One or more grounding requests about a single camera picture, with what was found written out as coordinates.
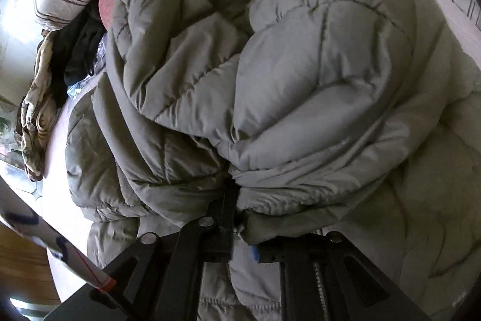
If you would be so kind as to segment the olive quilted puffer jacket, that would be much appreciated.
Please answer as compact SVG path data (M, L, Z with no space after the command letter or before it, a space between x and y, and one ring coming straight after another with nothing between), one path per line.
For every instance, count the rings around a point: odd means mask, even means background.
M434 0L115 0L65 162L104 267L239 197L201 320L278 320L250 246L338 230L431 319L480 272L480 70Z

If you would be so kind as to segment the black clothing pile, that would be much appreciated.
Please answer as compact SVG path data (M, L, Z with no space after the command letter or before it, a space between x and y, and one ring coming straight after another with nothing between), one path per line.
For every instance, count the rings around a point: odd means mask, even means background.
M99 43L106 33L99 0L92 0L69 24L54 33L51 93L57 108L63 107L71 85L92 76Z

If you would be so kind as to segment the beige brown patterned blanket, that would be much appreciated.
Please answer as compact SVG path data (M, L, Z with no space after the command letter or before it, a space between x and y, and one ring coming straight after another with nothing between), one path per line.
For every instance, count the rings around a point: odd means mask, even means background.
M20 142L24 171L31 182L43 180L45 153L57 116L50 71L55 35L56 32L48 32L38 46L33 79L18 116L16 138Z

